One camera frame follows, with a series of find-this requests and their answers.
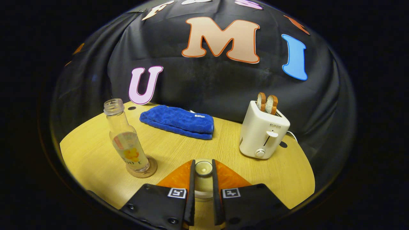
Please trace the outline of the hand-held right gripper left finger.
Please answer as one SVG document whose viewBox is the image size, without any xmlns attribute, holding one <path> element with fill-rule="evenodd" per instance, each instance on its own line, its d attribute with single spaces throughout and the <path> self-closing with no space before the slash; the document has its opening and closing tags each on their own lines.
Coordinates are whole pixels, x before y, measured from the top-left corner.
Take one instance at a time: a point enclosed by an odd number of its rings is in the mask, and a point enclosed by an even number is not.
<svg viewBox="0 0 409 230">
<path fill-rule="evenodd" d="M 188 230 L 195 218 L 195 164 L 190 160 L 157 185 L 142 185 L 121 211 L 151 230 Z"/>
</svg>

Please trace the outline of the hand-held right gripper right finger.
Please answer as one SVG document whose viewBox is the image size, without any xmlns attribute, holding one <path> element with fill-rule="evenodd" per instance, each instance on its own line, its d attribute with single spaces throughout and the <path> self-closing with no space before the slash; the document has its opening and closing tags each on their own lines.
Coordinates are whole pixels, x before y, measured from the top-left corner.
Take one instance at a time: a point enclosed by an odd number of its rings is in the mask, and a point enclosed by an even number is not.
<svg viewBox="0 0 409 230">
<path fill-rule="evenodd" d="M 252 185 L 223 163 L 212 160 L 214 223 L 221 230 L 267 230 L 289 214 L 263 183 Z"/>
</svg>

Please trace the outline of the white teacup lid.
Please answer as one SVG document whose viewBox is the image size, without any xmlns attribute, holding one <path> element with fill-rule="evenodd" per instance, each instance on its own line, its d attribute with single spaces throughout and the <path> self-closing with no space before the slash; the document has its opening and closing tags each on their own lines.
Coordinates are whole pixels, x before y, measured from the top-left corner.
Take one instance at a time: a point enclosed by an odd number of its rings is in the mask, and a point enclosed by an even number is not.
<svg viewBox="0 0 409 230">
<path fill-rule="evenodd" d="M 213 165 L 212 160 L 198 158 L 195 160 L 195 190 L 199 192 L 213 191 Z"/>
</svg>

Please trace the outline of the round cork coaster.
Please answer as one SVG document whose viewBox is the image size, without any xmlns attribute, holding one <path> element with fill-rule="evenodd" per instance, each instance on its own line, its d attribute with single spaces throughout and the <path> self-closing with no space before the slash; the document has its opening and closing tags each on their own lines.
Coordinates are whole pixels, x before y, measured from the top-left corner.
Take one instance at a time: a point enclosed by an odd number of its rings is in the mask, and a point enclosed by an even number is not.
<svg viewBox="0 0 409 230">
<path fill-rule="evenodd" d="M 143 171 L 143 172 L 136 172 L 135 170 L 131 169 L 129 166 L 126 166 L 127 172 L 139 179 L 145 179 L 148 178 L 150 176 L 152 176 L 158 168 L 158 164 L 157 161 L 150 155 L 147 155 L 147 159 L 149 162 L 149 167 L 147 168 L 147 170 Z"/>
</svg>

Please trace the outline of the clear water bottle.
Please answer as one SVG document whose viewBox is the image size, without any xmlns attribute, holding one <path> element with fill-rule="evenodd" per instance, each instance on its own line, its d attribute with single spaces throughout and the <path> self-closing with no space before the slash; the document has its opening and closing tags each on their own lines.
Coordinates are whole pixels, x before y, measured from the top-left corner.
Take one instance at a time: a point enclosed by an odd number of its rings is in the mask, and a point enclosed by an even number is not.
<svg viewBox="0 0 409 230">
<path fill-rule="evenodd" d="M 104 102 L 104 114 L 109 125 L 111 144 L 126 167 L 135 173 L 146 172 L 150 163 L 142 149 L 136 129 L 127 120 L 122 99 L 115 98 Z"/>
</svg>

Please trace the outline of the white toaster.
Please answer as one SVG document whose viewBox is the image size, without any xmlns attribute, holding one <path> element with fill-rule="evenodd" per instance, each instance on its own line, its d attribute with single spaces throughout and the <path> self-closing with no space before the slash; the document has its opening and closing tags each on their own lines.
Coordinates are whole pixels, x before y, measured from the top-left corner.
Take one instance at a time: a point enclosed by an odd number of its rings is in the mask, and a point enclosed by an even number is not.
<svg viewBox="0 0 409 230">
<path fill-rule="evenodd" d="M 268 159 L 289 127 L 289 120 L 279 110 L 271 115 L 260 111 L 256 101 L 250 101 L 241 126 L 239 150 L 248 157 Z"/>
</svg>

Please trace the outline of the blue folded towel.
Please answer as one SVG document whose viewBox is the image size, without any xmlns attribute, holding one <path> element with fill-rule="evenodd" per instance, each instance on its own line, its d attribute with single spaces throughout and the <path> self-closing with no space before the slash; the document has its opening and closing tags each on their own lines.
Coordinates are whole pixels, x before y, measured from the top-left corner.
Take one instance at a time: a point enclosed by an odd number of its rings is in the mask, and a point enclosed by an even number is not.
<svg viewBox="0 0 409 230">
<path fill-rule="evenodd" d="M 193 113 L 177 107 L 155 106 L 142 112 L 139 121 L 164 131 L 211 140 L 214 132 L 214 119 L 208 114 Z"/>
</svg>

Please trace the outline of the black backdrop cloth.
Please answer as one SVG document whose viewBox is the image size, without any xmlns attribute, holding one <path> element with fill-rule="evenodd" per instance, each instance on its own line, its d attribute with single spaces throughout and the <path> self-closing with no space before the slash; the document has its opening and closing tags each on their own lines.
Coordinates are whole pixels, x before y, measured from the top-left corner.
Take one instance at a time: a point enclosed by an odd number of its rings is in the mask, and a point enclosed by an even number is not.
<svg viewBox="0 0 409 230">
<path fill-rule="evenodd" d="M 339 175 L 356 127 L 349 74 L 333 48 L 292 16 L 250 0 L 175 0 L 131 9 L 84 41 L 58 77 L 51 101 L 57 140 L 102 113 L 112 98 L 129 102 L 132 70 L 162 66 L 151 102 L 243 122 L 258 92 L 278 97 L 311 164 L 316 188 Z"/>
</svg>

